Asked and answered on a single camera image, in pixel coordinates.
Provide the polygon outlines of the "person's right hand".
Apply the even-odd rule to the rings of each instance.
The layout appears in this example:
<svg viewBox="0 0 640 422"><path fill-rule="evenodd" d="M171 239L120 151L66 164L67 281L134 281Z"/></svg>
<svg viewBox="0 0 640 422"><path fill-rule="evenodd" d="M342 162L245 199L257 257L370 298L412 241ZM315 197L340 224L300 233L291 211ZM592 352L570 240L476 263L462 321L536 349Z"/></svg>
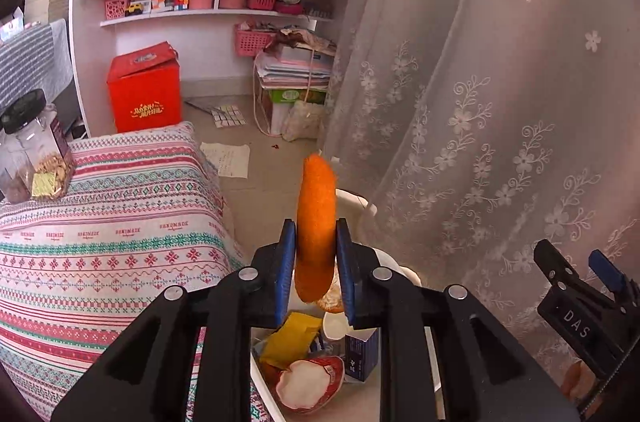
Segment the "person's right hand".
<svg viewBox="0 0 640 422"><path fill-rule="evenodd" d="M578 360L566 370L561 392L568 400L579 404L588 396L596 382L597 378L594 373L583 361Z"/></svg>

